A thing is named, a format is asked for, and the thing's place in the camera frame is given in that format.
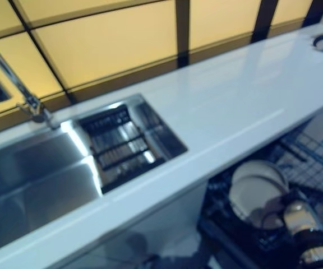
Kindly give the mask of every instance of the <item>dishwasher rack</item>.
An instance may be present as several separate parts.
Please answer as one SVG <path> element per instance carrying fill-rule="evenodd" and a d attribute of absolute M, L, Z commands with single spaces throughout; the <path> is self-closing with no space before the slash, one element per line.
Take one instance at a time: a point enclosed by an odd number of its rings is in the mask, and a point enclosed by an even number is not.
<path fill-rule="evenodd" d="M 228 196 L 232 175 L 245 161 L 271 161 L 283 172 L 290 189 L 298 188 L 307 196 L 311 206 L 321 213 L 319 216 L 323 222 L 323 145 L 306 135 L 303 127 L 294 129 L 209 181 L 199 222 L 200 231 L 216 240 L 216 234 L 223 231 L 261 268 L 293 268 L 298 257 L 285 227 L 257 229 L 235 215 L 233 209 L 238 210 L 237 206 Z M 211 223 L 220 231 L 213 234 Z"/>

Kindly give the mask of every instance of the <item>wire rack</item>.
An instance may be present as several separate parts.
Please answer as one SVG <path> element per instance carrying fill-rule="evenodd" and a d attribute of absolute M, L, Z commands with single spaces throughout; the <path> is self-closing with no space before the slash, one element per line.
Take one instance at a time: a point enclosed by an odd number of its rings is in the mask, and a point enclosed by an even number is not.
<path fill-rule="evenodd" d="M 238 211 L 238 215 L 243 216 L 228 196 L 232 174 L 241 163 L 251 159 L 265 159 L 276 164 L 288 179 L 291 188 L 300 189 L 316 209 L 323 208 L 323 145 L 303 133 L 302 127 L 297 128 L 210 179 L 205 196 L 202 217 L 216 222 L 242 248 L 247 249 L 251 257 L 261 257 L 263 263 L 267 263 L 268 259 L 272 261 L 281 252 L 283 257 L 296 258 L 293 257 L 295 251 L 292 239 L 285 227 L 275 230 L 256 229 L 241 221 L 235 214 Z"/>

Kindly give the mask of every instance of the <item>backsplash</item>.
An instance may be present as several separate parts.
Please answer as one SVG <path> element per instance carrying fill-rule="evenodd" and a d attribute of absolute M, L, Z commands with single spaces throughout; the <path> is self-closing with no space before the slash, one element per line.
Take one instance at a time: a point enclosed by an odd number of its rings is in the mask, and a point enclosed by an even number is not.
<path fill-rule="evenodd" d="M 56 110 L 317 23 L 322 14 L 323 0 L 0 0 L 0 53 Z M 1 130 L 26 118 L 1 71 L 0 81 L 13 96 L 0 103 Z"/>

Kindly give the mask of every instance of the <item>sink basin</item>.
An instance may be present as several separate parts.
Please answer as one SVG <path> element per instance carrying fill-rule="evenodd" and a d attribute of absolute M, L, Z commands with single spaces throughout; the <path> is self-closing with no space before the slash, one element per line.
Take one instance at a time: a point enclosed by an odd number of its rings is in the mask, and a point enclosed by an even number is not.
<path fill-rule="evenodd" d="M 141 95 L 0 149 L 0 247 L 187 149 Z"/>

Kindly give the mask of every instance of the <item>faucet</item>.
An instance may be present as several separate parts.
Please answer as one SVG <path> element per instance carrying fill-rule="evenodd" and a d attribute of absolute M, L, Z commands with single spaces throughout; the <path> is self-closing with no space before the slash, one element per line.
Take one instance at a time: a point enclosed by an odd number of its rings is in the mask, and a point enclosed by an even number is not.
<path fill-rule="evenodd" d="M 44 104 L 38 99 L 37 96 L 32 94 L 24 83 L 18 78 L 14 73 L 12 68 L 7 64 L 7 62 L 0 55 L 0 69 L 7 75 L 7 77 L 13 82 L 17 89 L 22 93 L 24 101 L 27 108 L 22 104 L 17 103 L 16 106 L 19 107 L 23 112 L 31 116 L 34 122 L 46 124 L 51 129 L 57 129 L 59 123 L 53 121 L 52 113 L 44 106 Z M 0 102 L 10 99 L 11 96 L 6 89 L 0 83 Z"/>

